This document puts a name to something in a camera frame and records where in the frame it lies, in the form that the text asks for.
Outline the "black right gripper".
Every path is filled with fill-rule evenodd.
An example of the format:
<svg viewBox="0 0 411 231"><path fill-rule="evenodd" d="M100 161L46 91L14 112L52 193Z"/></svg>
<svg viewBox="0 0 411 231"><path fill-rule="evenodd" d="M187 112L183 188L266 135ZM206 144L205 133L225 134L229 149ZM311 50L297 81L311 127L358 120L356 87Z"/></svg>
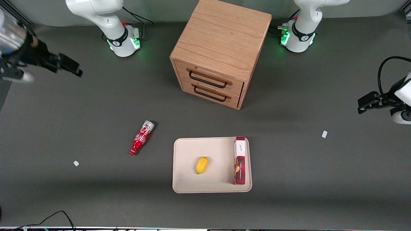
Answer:
<svg viewBox="0 0 411 231"><path fill-rule="evenodd" d="M79 63L65 54L52 54L47 45L30 32L26 32L26 38L19 49L19 64L41 67L56 73L60 68L81 77L83 71Z"/></svg>

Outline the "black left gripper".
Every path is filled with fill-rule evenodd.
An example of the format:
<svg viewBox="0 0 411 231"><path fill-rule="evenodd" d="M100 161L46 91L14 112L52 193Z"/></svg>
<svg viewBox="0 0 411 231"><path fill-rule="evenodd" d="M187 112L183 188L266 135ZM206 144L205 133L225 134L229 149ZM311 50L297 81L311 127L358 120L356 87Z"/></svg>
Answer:
<svg viewBox="0 0 411 231"><path fill-rule="evenodd" d="M399 86L392 86L390 90L383 93L382 86L379 86L379 92L371 91L370 93L364 95L358 99L358 114L363 114L366 111L375 109L378 106L379 109L382 108L400 108L400 99L395 96L395 92L399 89Z"/></svg>

